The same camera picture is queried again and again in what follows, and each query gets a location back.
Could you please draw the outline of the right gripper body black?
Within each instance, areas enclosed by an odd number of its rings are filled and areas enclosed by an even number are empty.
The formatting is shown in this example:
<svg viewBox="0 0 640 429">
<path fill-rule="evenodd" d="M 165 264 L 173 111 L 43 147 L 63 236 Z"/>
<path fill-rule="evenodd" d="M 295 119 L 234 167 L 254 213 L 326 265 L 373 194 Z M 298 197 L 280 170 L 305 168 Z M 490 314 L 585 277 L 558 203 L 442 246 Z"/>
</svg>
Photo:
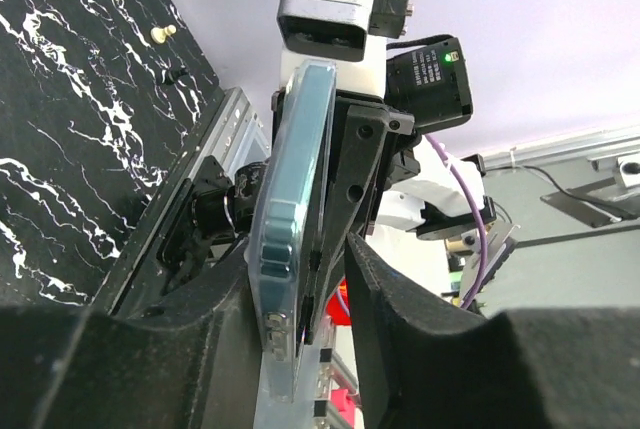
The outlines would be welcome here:
<svg viewBox="0 0 640 429">
<path fill-rule="evenodd" d="M 300 170 L 305 176 L 305 187 L 308 189 L 308 201 L 303 206 L 306 210 L 304 225 L 302 226 L 303 235 L 305 237 L 314 237 L 317 232 L 322 232 L 322 229 L 317 229 L 317 221 L 322 221 L 323 214 L 317 217 L 317 211 L 323 211 L 323 202 L 321 197 L 314 193 L 313 184 L 315 183 L 316 175 L 320 177 L 323 174 L 323 158 L 325 156 L 326 142 L 324 137 L 326 134 L 326 128 L 313 129 L 314 133 L 319 134 L 318 148 L 313 151 L 307 150 L 309 143 L 307 142 L 308 134 L 303 132 L 301 136 L 293 136 L 293 131 L 287 128 L 285 132 L 288 134 L 288 143 L 281 144 L 279 142 L 281 125 L 285 119 L 285 109 L 287 92 L 285 89 L 276 91 L 272 96 L 272 148 L 276 150 L 274 159 L 280 161 L 284 159 L 288 162 L 287 175 L 293 173 L 293 163 L 301 164 Z M 335 148 L 337 150 L 336 156 L 340 155 L 341 144 L 344 138 L 344 124 L 346 121 L 346 111 L 351 106 L 362 106 L 369 109 L 381 109 L 385 107 L 389 112 L 395 112 L 391 106 L 386 106 L 383 100 L 377 96 L 364 95 L 350 91 L 337 90 L 335 98 L 333 119 L 329 123 L 329 128 L 333 132 L 329 135 L 328 150 L 331 150 L 332 137 L 337 134 L 337 142 Z M 373 182 L 375 187 L 375 194 L 370 201 L 372 207 L 369 209 L 368 219 L 365 224 L 371 222 L 377 215 L 379 204 L 381 201 L 381 194 L 383 189 L 390 187 L 390 178 L 392 169 L 392 159 L 403 149 L 407 149 L 410 143 L 416 142 L 417 136 L 412 133 L 411 135 L 402 135 L 399 133 L 388 133 L 382 141 L 382 152 L 379 160 L 379 164 L 374 170 Z"/>
</svg>

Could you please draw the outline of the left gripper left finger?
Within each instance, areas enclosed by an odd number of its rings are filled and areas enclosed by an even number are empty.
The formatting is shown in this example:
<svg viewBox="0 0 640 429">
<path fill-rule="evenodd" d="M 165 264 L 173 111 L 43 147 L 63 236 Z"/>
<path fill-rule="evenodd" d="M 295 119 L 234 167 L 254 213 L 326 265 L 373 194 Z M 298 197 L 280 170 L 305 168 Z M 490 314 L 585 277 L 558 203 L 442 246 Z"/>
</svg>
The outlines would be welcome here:
<svg viewBox="0 0 640 429">
<path fill-rule="evenodd" d="M 244 253 L 131 317 L 1 311 L 5 428 L 249 428 L 261 343 Z"/>
</svg>

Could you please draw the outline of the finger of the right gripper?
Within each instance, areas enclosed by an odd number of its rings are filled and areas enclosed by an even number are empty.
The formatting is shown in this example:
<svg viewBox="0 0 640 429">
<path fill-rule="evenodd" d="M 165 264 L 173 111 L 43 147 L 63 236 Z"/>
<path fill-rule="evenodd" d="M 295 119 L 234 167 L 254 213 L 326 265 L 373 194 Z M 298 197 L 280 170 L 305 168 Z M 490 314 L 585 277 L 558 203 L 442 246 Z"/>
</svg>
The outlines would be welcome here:
<svg viewBox="0 0 640 429">
<path fill-rule="evenodd" d="M 328 127 L 323 174 L 316 175 L 314 193 L 321 197 L 323 211 L 317 211 L 314 237 L 305 237 L 303 245 L 302 340 L 314 341 L 331 293 L 339 285 L 344 271 L 338 267 L 344 253 L 345 238 L 350 232 L 363 234 L 368 224 L 370 201 L 375 194 L 372 184 L 379 164 L 382 141 L 388 133 L 415 134 L 414 116 L 385 107 L 369 109 L 351 106 L 346 111 L 344 138 L 336 156 L 337 134 L 328 150 Z"/>
</svg>

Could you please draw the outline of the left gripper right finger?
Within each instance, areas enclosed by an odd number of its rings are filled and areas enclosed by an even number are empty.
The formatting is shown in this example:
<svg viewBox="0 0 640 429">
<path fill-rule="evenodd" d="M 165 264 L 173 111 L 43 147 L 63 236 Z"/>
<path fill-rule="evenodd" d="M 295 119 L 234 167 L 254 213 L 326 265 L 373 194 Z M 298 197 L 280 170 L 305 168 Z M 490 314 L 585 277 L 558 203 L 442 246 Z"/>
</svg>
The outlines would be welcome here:
<svg viewBox="0 0 640 429">
<path fill-rule="evenodd" d="M 360 236 L 345 270 L 368 428 L 635 428 L 637 309 L 449 304 Z"/>
</svg>

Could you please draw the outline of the dark phone blue edge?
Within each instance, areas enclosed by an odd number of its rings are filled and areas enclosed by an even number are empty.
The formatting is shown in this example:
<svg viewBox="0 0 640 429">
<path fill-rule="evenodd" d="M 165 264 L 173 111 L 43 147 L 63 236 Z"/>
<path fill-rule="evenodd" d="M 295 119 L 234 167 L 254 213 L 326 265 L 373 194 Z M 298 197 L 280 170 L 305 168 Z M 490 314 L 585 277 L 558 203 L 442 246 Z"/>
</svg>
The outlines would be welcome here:
<svg viewBox="0 0 640 429">
<path fill-rule="evenodd" d="M 313 129 L 325 127 L 335 95 L 336 68 L 333 64 L 307 61 L 296 69 L 287 86 L 285 119 L 280 129 L 281 144 L 288 143 L 285 132 L 292 129 L 293 136 L 308 134 L 307 150 L 317 149 L 319 134 Z M 268 187 L 264 227 L 260 239 L 260 275 L 291 281 L 297 277 L 300 264 L 303 230 L 308 201 L 306 176 L 293 163 L 293 173 L 287 175 L 284 159 L 272 155 L 272 176 Z"/>
</svg>

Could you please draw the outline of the clear phone case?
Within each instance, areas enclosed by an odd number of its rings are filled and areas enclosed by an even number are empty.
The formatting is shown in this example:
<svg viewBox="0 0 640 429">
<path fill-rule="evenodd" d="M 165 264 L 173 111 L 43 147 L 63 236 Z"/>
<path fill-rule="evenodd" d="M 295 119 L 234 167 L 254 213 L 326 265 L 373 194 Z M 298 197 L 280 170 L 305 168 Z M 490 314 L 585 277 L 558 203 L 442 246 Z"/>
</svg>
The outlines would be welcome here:
<svg viewBox="0 0 640 429">
<path fill-rule="evenodd" d="M 246 252 L 270 395 L 294 398 L 299 356 L 299 290 L 314 183 L 327 180 L 335 108 L 335 63 L 307 59 L 284 91 Z"/>
</svg>

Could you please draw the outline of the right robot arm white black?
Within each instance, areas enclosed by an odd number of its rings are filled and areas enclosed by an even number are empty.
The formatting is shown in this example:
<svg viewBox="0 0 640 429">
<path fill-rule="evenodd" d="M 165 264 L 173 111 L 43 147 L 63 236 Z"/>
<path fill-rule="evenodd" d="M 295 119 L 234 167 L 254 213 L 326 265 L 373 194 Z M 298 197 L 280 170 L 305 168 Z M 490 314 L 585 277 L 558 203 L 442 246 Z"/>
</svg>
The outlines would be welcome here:
<svg viewBox="0 0 640 429">
<path fill-rule="evenodd" d="M 357 62 L 345 46 L 283 46 L 269 156 L 193 204 L 205 234 L 248 237 L 259 334 L 279 357 L 313 335 L 349 233 L 381 221 L 442 239 L 493 219 L 478 162 L 434 139 L 472 114 L 460 41 L 371 36 Z"/>
</svg>

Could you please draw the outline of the small cream peg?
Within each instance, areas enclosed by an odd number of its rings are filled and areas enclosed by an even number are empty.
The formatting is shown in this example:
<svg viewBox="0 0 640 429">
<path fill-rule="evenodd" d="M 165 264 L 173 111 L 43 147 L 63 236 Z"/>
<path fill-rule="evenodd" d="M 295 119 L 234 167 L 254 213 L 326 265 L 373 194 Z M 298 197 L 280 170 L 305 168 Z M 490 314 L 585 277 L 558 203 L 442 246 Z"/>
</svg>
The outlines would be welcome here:
<svg viewBox="0 0 640 429">
<path fill-rule="evenodd" d="M 153 27 L 150 31 L 151 40 L 158 45 L 164 44 L 169 38 L 173 37 L 177 32 L 175 25 L 170 24 L 164 27 Z"/>
</svg>

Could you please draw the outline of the aluminium frame rail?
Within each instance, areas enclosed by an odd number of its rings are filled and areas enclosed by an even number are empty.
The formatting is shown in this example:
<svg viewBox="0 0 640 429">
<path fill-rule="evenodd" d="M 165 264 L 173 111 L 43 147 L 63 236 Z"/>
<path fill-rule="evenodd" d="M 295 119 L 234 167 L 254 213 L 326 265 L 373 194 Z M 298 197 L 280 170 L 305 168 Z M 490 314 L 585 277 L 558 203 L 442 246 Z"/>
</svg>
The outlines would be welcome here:
<svg viewBox="0 0 640 429">
<path fill-rule="evenodd" d="M 222 172 L 234 181 L 236 172 L 247 164 L 267 159 L 271 151 L 267 127 L 252 107 L 245 92 L 234 87 L 225 92 L 221 111 L 204 141 L 196 146 L 196 159 L 188 171 L 194 179 L 206 156 L 213 156 Z"/>
</svg>

